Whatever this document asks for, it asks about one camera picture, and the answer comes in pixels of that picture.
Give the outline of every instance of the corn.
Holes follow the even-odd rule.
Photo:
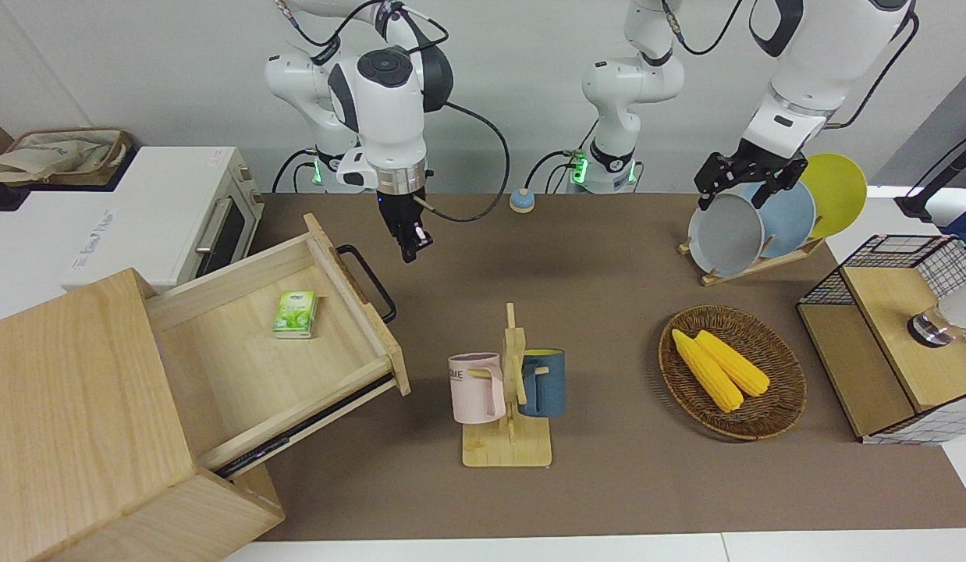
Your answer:
[[[673,342],[677,345],[680,359],[684,359],[698,384],[709,393],[712,402],[723,412],[732,412],[743,404],[740,389],[723,373],[722,367],[690,337],[680,331],[672,330]]]
[[[719,363],[719,367],[726,371],[730,380],[748,395],[760,396],[768,391],[768,386],[771,385],[768,375],[726,342],[707,330],[698,332],[694,341],[698,342],[698,345],[712,356],[716,363]]]

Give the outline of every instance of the oven handle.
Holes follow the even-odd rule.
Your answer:
[[[231,206],[233,206],[233,199],[229,197],[213,203],[209,222],[205,224],[205,230],[195,244],[195,253],[211,254],[216,249],[216,242],[219,242],[219,234],[223,231],[223,223],[226,223],[226,217],[229,217]]]
[[[379,278],[375,276],[375,272],[372,271],[372,267],[368,265],[368,262],[365,261],[365,258],[362,257],[360,252],[358,252],[358,248],[355,248],[355,246],[352,246],[351,244],[343,244],[334,249],[337,250],[337,255],[351,254],[355,257],[355,260],[358,260],[358,265],[365,270],[365,275],[368,275],[369,280],[372,281],[373,285],[375,285],[375,290],[379,291],[379,295],[386,302],[386,306],[389,307],[389,312],[380,315],[382,322],[385,324],[392,322],[393,319],[396,318],[396,303],[393,302],[393,297],[389,296],[389,293],[386,292],[386,288],[383,287],[382,283],[379,282]]]

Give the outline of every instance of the wooden cabinet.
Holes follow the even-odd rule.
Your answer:
[[[130,269],[0,321],[0,562],[222,559],[283,519],[263,461],[409,392],[396,341],[306,221],[162,295]],[[315,338],[276,340],[298,289],[320,296]]]

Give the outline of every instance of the wicker tray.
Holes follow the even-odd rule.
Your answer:
[[[694,337],[708,330],[743,354],[771,378],[768,391],[744,396],[743,405],[723,413],[712,402],[673,345],[671,330]],[[712,431],[755,441],[785,433],[805,409],[805,377],[789,346],[754,316],[719,305],[689,308],[673,316],[660,336],[660,370],[678,404]]]

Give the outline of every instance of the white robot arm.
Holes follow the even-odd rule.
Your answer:
[[[760,208],[768,197],[790,189],[807,160],[805,142],[826,125],[858,78],[910,21],[915,0],[776,0],[778,20],[762,36],[751,34],[778,68],[740,145],[730,157],[711,153],[694,176],[707,209],[716,193],[760,181]]]
[[[592,193],[614,193],[629,180],[642,127],[629,106],[669,100],[684,85],[684,67],[673,56],[673,36],[660,0],[632,0],[625,37],[639,56],[597,61],[583,77],[584,96],[598,109],[598,124],[577,183]]]
[[[268,89],[302,114],[311,125],[320,161],[336,172],[344,153],[358,144],[358,135],[334,115],[327,87],[329,74],[329,64],[317,64],[302,53],[274,55],[265,64]],[[345,188],[355,193],[362,189]]]
[[[339,182],[354,191],[376,189],[379,211],[403,260],[413,261],[418,250],[432,243],[417,199],[427,198],[424,113],[440,109],[452,91],[451,66],[437,47],[447,32],[398,0],[295,0],[292,8],[283,0],[275,4],[307,41],[324,49],[309,65],[301,55],[272,57],[265,69],[269,87],[315,125],[318,152],[335,164],[331,169]],[[391,46],[359,57],[336,56],[337,34],[313,42],[299,29],[293,8],[364,21]],[[414,16],[444,32],[443,39],[429,40]],[[357,146],[351,142],[355,135]]]

